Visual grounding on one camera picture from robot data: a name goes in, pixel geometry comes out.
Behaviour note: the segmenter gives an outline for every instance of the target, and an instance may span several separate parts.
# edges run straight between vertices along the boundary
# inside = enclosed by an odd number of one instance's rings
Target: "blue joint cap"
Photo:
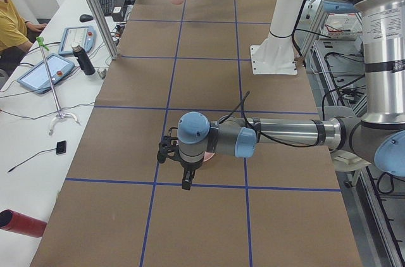
[[[178,121],[178,139],[184,144],[197,144],[209,132],[208,119],[198,112],[184,114]]]
[[[405,131],[391,135],[377,149],[374,155],[375,166],[392,175],[405,177]]]
[[[337,3],[335,1],[323,1],[323,10],[327,13],[350,14],[358,10],[351,3]]]
[[[252,157],[256,148],[256,132],[249,128],[241,128],[235,145],[235,156],[237,158]]]

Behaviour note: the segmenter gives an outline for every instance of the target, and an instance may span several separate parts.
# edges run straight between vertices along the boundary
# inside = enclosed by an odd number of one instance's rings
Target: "metal stand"
[[[79,125],[80,125],[80,122],[79,122],[79,120],[77,118],[77,115],[75,115],[73,113],[63,112],[62,111],[62,108],[61,108],[61,106],[59,104],[58,97],[57,97],[56,92],[55,92],[55,87],[53,85],[52,75],[51,75],[51,71],[49,69],[49,65],[48,65],[48,62],[47,62],[47,59],[46,59],[44,46],[43,46],[43,43],[41,44],[40,41],[39,41],[39,47],[41,49],[40,52],[42,54],[42,57],[44,58],[44,64],[45,64],[46,73],[48,75],[49,84],[51,85],[52,95],[53,95],[53,98],[55,100],[56,111],[58,112],[58,114],[51,120],[51,122],[49,124],[49,135],[52,135],[53,134],[53,128],[57,124],[58,120],[62,120],[64,118],[73,118],[75,120],[75,122],[77,122]]]

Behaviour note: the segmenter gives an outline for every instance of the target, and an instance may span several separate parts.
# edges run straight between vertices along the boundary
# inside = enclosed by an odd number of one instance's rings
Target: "water bottle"
[[[93,75],[96,72],[96,70],[94,69],[93,64],[91,63],[87,53],[80,46],[80,44],[77,42],[74,42],[72,44],[72,49],[73,49],[73,55],[76,57],[77,62],[79,63],[82,71],[86,75]]]

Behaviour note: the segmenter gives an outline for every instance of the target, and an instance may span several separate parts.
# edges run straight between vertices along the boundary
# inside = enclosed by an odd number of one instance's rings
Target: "white pillar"
[[[251,46],[254,74],[296,75],[291,34],[304,0],[277,0],[268,37],[260,46]]]

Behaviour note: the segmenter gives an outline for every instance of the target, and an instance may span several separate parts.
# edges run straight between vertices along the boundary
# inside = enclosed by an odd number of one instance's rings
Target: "desk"
[[[359,267],[326,147],[216,155],[181,189],[158,142],[188,111],[318,119],[305,69],[253,75],[274,0],[137,0],[32,267]]]
[[[96,22],[80,23],[81,14],[90,14],[90,9],[85,0],[66,0],[49,22],[42,36],[45,43],[58,42],[65,27],[92,25],[98,30]],[[111,17],[107,17],[110,30],[115,26]],[[103,39],[97,32],[96,42],[91,52],[95,51]],[[59,46],[51,46],[51,53],[57,53]],[[108,66],[108,52],[105,47],[92,58],[94,66]],[[41,52],[37,49],[29,53],[23,62],[36,64],[42,59]],[[26,92],[17,82],[28,68],[18,67],[10,76],[0,97]],[[91,77],[82,71],[76,72],[62,84],[56,86],[56,92],[62,108],[89,104],[94,102],[103,81],[95,74]],[[51,92],[44,95],[33,93],[16,97],[0,98],[0,109],[7,112],[37,117],[56,110]],[[71,112],[78,115],[80,124],[72,119],[59,121],[52,136],[48,136],[50,115],[38,120],[24,120],[4,113],[0,113],[0,209],[12,209],[27,214],[40,220],[48,221],[58,192],[64,182],[84,128],[92,112],[92,106],[74,108]],[[31,157],[35,153],[52,149],[56,143],[67,140],[66,154],[57,156],[55,152],[40,154],[34,159],[21,165],[11,173],[7,171],[14,165]],[[1,266],[28,266],[37,250],[41,239],[26,237],[15,233],[0,230],[0,258]]]

